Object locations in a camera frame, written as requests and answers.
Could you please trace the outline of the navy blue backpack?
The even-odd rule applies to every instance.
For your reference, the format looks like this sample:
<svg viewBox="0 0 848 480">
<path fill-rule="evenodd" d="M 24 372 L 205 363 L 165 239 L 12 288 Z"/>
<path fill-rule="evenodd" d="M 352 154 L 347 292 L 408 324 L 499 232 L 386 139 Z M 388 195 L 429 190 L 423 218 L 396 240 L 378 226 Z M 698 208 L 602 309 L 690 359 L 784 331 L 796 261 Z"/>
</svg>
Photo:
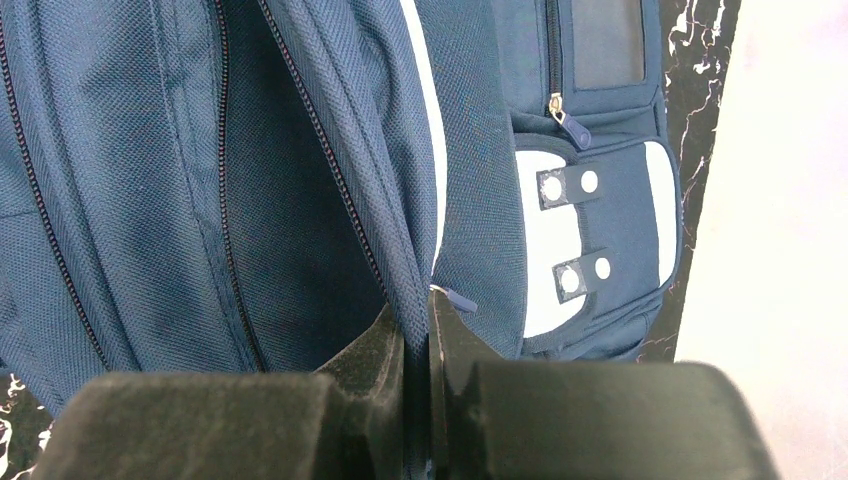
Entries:
<svg viewBox="0 0 848 480">
<path fill-rule="evenodd" d="M 313 371 L 427 299 L 501 356 L 632 361 L 675 274 L 656 1 L 5 1 L 1 369 Z"/>
</svg>

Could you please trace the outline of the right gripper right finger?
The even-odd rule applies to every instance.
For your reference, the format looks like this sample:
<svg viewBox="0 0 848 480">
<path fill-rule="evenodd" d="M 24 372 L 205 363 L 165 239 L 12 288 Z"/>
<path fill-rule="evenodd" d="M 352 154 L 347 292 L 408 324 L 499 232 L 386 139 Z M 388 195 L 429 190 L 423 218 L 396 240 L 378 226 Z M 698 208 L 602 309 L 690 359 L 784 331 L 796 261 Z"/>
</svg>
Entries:
<svg viewBox="0 0 848 480">
<path fill-rule="evenodd" d="M 437 479 L 775 479 L 740 391 L 699 363 L 507 360 L 428 299 Z"/>
</svg>

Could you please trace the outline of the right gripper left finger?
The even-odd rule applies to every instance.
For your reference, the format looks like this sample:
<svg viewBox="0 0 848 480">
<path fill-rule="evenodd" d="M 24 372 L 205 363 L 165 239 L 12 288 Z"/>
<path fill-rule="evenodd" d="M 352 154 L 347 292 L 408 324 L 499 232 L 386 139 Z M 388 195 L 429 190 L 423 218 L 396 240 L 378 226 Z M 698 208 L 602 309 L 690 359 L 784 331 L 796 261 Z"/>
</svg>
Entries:
<svg viewBox="0 0 848 480">
<path fill-rule="evenodd" d="M 98 377 L 37 479 L 399 479 L 404 341 L 390 308 L 313 373 Z"/>
</svg>

